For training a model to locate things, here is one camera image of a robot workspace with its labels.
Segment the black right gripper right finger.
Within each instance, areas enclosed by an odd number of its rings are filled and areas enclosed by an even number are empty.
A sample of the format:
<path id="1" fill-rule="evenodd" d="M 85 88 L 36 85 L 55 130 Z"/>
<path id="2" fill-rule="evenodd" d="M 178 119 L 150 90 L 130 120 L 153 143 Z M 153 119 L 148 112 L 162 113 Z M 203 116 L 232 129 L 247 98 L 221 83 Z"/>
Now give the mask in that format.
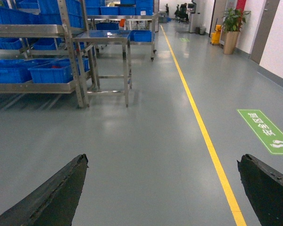
<path id="1" fill-rule="evenodd" d="M 263 226 L 283 226 L 283 174 L 251 154 L 237 162 L 245 194 Z"/>

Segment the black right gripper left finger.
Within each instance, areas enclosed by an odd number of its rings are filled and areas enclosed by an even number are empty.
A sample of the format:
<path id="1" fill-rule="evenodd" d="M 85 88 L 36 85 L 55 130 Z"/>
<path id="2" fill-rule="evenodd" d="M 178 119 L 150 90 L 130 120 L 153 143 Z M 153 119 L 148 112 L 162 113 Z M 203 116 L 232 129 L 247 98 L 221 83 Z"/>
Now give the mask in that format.
<path id="1" fill-rule="evenodd" d="M 70 226 L 78 206 L 88 158 L 80 154 L 0 215 L 0 226 Z"/>

